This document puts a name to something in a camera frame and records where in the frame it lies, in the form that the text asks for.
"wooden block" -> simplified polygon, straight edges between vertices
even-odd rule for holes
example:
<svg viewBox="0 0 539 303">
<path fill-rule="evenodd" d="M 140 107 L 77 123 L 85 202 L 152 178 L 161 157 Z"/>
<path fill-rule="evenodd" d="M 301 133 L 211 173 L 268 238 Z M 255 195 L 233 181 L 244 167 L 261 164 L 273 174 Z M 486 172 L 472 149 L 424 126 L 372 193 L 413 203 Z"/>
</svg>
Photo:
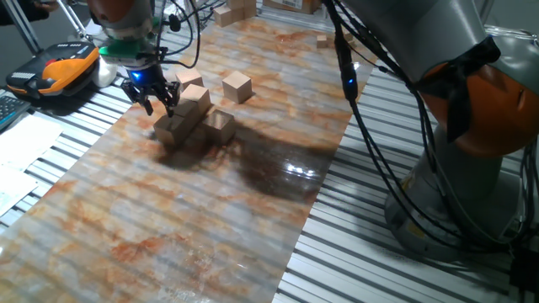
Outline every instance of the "wooden block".
<svg viewBox="0 0 539 303">
<path fill-rule="evenodd" d="M 217 145 L 225 145 L 236 133 L 234 116 L 220 110 L 214 111 L 202 121 L 202 127 L 206 137 Z"/>
<path fill-rule="evenodd" d="M 191 68 L 182 72 L 176 73 L 176 78 L 180 84 L 180 89 L 185 90 L 190 84 L 196 84 L 198 86 L 204 86 L 202 82 L 202 76 L 196 68 Z"/>
<path fill-rule="evenodd" d="M 242 21 L 243 19 L 245 19 L 245 17 L 244 17 L 244 8 L 243 7 L 236 8 L 236 9 L 232 10 L 232 21 L 233 22 Z"/>
<path fill-rule="evenodd" d="M 253 96 L 253 84 L 251 78 L 235 71 L 222 81 L 225 97 L 237 104 L 242 104 Z"/>
<path fill-rule="evenodd" d="M 195 117 L 196 120 L 202 118 L 202 113 L 199 111 L 199 105 L 191 100 L 182 99 L 174 108 L 174 114 L 180 117 L 189 118 Z"/>
<path fill-rule="evenodd" d="M 343 34 L 344 34 L 344 39 L 349 42 L 354 39 L 354 36 L 347 29 L 343 29 Z"/>
<path fill-rule="evenodd" d="M 328 37 L 326 35 L 317 36 L 317 48 L 327 48 L 328 47 Z"/>
<path fill-rule="evenodd" d="M 238 9 L 243 8 L 243 1 L 244 0 L 227 0 L 227 6 L 231 9 Z"/>
<path fill-rule="evenodd" d="M 216 19 L 217 25 L 221 27 L 232 24 L 232 10 L 228 7 L 222 6 L 214 9 L 213 15 Z"/>
<path fill-rule="evenodd" d="M 243 0 L 243 6 L 245 8 L 256 6 L 256 0 Z"/>
<path fill-rule="evenodd" d="M 245 19 L 256 16 L 256 13 L 256 3 L 254 5 L 245 6 L 245 8 L 243 8 L 243 17 Z"/>
<path fill-rule="evenodd" d="M 185 118 L 176 114 L 172 118 L 164 115 L 153 125 L 153 129 L 156 137 L 164 145 L 178 146 L 187 139 L 196 122 L 193 123 L 193 118 Z"/>
<path fill-rule="evenodd" d="M 189 100 L 198 105 L 200 114 L 205 114 L 211 107 L 210 91 L 198 85 L 189 85 L 181 94 L 180 103 Z"/>
<path fill-rule="evenodd" d="M 193 130 L 193 128 L 195 128 L 202 118 L 202 113 L 199 111 L 198 104 L 190 100 L 182 100 L 182 102 L 178 102 L 178 105 L 174 108 L 174 115 L 184 119 L 179 128 L 185 133 L 185 138 L 187 138 L 189 133 Z"/>
</svg>

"blue led light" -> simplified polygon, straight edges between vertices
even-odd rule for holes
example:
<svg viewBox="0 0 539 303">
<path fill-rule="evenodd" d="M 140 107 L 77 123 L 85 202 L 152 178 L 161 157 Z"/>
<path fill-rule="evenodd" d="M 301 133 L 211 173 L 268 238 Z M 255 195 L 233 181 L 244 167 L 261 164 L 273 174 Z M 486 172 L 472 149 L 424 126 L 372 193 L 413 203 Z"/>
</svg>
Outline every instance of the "blue led light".
<svg viewBox="0 0 539 303">
<path fill-rule="evenodd" d="M 139 80 L 142 76 L 142 74 L 139 72 L 131 72 L 131 75 L 133 75 L 136 80 Z"/>
</svg>

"keyboard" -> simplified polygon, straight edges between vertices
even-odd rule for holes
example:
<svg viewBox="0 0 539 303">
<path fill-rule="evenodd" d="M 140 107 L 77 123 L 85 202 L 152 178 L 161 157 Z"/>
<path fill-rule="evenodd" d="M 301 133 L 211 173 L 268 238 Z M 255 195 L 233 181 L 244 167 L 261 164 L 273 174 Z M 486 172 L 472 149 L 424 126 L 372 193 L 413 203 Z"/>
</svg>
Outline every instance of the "keyboard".
<svg viewBox="0 0 539 303">
<path fill-rule="evenodd" d="M 0 131 L 8 127 L 29 107 L 29 102 L 9 96 L 0 97 Z"/>
</svg>

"paper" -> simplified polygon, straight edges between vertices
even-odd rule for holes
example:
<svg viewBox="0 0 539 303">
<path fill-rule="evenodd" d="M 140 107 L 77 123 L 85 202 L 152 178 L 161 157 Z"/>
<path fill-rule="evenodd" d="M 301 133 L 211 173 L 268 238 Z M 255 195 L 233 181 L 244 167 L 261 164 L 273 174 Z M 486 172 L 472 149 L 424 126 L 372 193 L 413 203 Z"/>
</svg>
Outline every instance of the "paper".
<svg viewBox="0 0 539 303">
<path fill-rule="evenodd" d="M 37 188 L 32 177 L 12 168 L 0 166 L 0 216 Z"/>
<path fill-rule="evenodd" d="M 29 115 L 0 135 L 0 165 L 23 172 L 61 134 L 61 126 Z"/>
</svg>

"marble-patterned mat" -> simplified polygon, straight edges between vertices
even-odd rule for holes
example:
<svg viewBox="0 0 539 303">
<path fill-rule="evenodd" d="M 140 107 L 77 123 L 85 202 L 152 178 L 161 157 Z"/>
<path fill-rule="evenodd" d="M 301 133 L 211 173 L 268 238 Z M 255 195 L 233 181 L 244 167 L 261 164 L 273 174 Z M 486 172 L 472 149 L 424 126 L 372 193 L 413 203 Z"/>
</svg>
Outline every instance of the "marble-patterned mat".
<svg viewBox="0 0 539 303">
<path fill-rule="evenodd" d="M 163 107 L 133 106 L 3 233 L 0 300 L 271 301 L 351 115 L 317 34 L 258 19 L 206 29 L 197 69 L 235 139 L 210 146 L 197 129 L 167 150 L 152 133 Z M 253 79 L 241 105 L 222 96 L 235 70 Z"/>
</svg>

